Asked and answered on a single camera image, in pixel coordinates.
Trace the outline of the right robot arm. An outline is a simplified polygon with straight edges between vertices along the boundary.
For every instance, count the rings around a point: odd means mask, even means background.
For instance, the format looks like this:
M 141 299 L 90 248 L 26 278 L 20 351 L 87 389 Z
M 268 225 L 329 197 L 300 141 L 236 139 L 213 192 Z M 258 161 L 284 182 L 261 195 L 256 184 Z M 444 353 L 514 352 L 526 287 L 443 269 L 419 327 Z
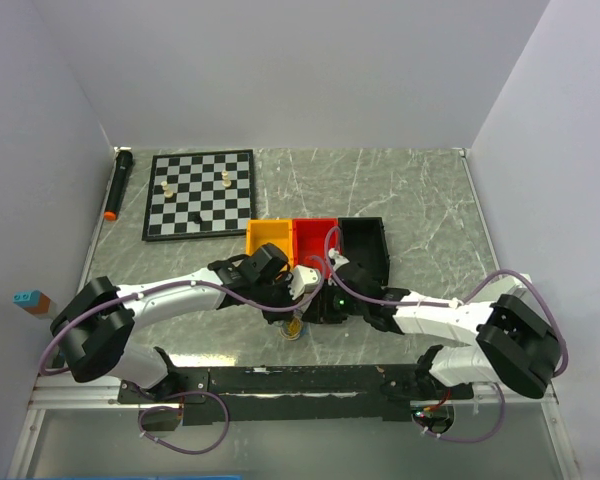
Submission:
M 313 269 L 310 291 L 334 288 L 333 310 L 360 316 L 377 331 L 448 340 L 418 364 L 419 392 L 438 398 L 460 384 L 503 384 L 531 399 L 562 375 L 569 354 L 556 319 L 529 276 L 488 275 L 465 299 L 442 299 L 381 286 L 361 266 L 333 254 Z

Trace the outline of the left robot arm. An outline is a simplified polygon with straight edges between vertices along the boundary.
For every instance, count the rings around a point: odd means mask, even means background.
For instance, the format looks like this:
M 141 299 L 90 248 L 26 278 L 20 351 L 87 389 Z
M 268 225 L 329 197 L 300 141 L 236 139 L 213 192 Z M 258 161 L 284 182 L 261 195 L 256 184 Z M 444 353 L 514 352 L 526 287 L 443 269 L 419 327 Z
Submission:
M 268 313 L 284 314 L 293 304 L 290 273 L 287 255 L 267 243 L 251 255 L 214 261 L 192 274 L 144 286 L 115 286 L 108 277 L 98 277 L 54 319 L 51 333 L 76 382 L 109 375 L 164 402 L 177 390 L 173 363 L 161 348 L 134 344 L 132 333 L 247 300 L 265 306 Z

